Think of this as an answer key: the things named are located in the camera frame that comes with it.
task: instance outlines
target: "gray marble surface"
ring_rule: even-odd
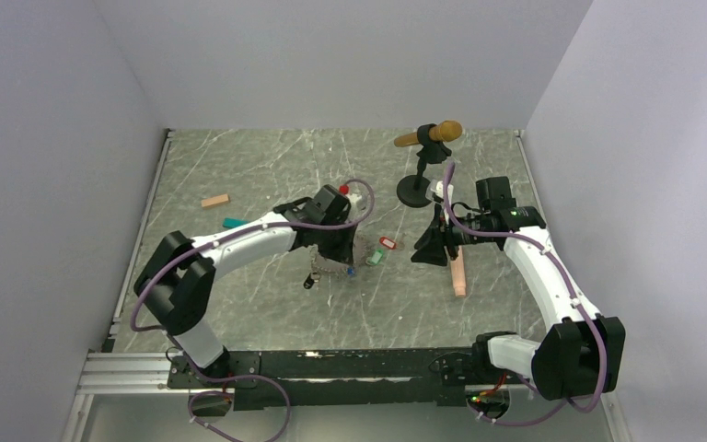
[[[232,350],[398,348],[470,345],[482,332],[515,331],[539,339],[538,306],[516,267],[492,244],[465,248],[468,296],[454,297],[447,267],[410,261],[412,245],[432,218],[432,208],[412,209],[395,194],[397,182],[415,173],[418,147],[392,140],[409,129],[187,130],[174,134],[161,173],[135,270],[145,265],[170,231],[186,236],[222,230],[225,217],[256,219],[275,205],[312,196],[319,186],[350,177],[376,190],[374,213],[358,232],[375,244],[397,240],[383,262],[356,276],[324,275],[311,289],[302,283],[310,251],[295,250],[240,268],[214,286],[207,311]],[[475,204],[474,181],[507,175],[521,205],[535,196],[513,131],[466,130],[449,143],[457,162],[455,201]],[[425,176],[442,177],[445,165]],[[203,210],[203,198],[228,193],[231,203]],[[126,319],[136,296],[129,294]],[[139,323],[154,323],[146,308]],[[157,331],[122,327],[116,352],[154,352],[168,342]]]

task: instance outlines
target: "gray wall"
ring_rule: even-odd
[[[161,141],[91,1],[0,1],[0,441],[61,436]]]
[[[574,277],[627,327],[633,439],[707,440],[707,2],[596,0],[527,157]]]
[[[591,0],[95,0],[176,128],[524,128]]]

